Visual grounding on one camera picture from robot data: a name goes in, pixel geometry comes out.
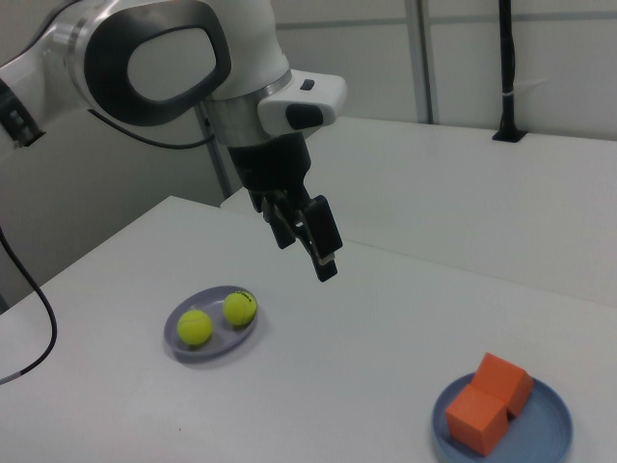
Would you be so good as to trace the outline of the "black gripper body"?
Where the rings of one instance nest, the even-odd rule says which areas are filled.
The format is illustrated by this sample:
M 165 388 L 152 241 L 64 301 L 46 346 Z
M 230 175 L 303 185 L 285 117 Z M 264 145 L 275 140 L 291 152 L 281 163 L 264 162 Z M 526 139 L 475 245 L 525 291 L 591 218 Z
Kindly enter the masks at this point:
M 229 148 L 242 185 L 249 191 L 282 191 L 293 202 L 307 202 L 304 185 L 311 161 L 300 133 L 282 135 L 261 145 Z

